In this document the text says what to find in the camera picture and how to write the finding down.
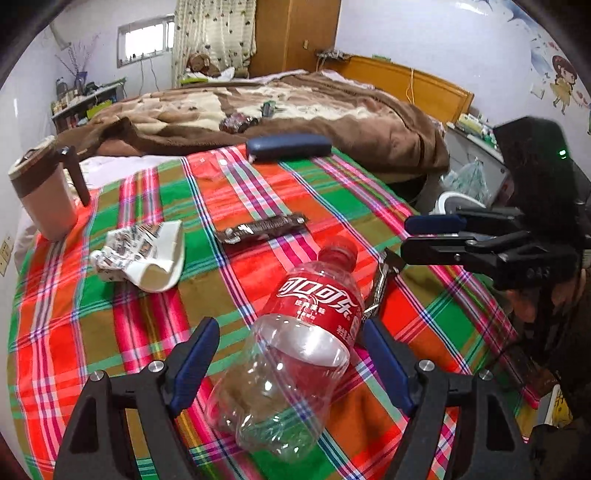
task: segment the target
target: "wooden headboard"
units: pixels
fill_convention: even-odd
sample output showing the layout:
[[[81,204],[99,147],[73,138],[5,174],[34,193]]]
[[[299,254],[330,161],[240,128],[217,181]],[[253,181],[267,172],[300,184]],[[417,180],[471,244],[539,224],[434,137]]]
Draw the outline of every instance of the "wooden headboard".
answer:
[[[400,100],[407,100],[407,89],[413,77],[415,105],[423,112],[437,118],[445,125],[455,123],[461,113],[466,113],[474,94],[453,83],[383,60],[353,56],[344,62],[330,62],[329,68],[343,77],[358,82],[371,83]]]

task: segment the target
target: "window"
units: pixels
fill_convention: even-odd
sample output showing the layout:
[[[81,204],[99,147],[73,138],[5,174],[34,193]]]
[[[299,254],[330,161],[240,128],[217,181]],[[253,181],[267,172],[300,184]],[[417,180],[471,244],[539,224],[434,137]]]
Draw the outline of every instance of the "window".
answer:
[[[152,18],[119,27],[117,65],[122,67],[138,60],[170,51],[174,44],[174,16]]]

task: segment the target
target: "plastic bag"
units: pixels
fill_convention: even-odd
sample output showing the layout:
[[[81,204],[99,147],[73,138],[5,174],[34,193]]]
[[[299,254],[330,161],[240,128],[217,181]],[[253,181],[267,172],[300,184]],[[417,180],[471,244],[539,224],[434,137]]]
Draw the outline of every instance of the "plastic bag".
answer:
[[[441,183],[446,190],[468,195],[485,205],[488,203],[490,193],[486,186],[484,165],[476,158],[474,162],[464,165],[460,171],[450,171],[441,177]]]

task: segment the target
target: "mug handle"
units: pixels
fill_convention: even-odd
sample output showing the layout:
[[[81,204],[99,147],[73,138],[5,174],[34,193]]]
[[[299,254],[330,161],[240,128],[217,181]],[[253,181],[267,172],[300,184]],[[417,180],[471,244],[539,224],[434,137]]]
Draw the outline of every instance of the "mug handle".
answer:
[[[88,207],[90,205],[90,192],[80,169],[80,158],[78,157],[78,153],[76,153],[76,149],[74,147],[62,148],[59,152],[59,161],[70,172],[70,177],[72,178],[82,205]]]

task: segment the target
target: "cartoon girl decal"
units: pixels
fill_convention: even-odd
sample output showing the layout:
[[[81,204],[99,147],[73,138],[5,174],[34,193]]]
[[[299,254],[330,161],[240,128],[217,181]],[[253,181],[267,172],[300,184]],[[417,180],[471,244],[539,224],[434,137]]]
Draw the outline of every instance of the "cartoon girl decal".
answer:
[[[552,58],[552,65],[556,71],[556,81],[550,85],[550,88],[552,88],[552,91],[556,95],[556,100],[552,104],[556,107],[558,102],[562,102],[562,114],[564,115],[564,110],[570,105],[573,86],[577,81],[578,75],[572,64],[560,55]]]

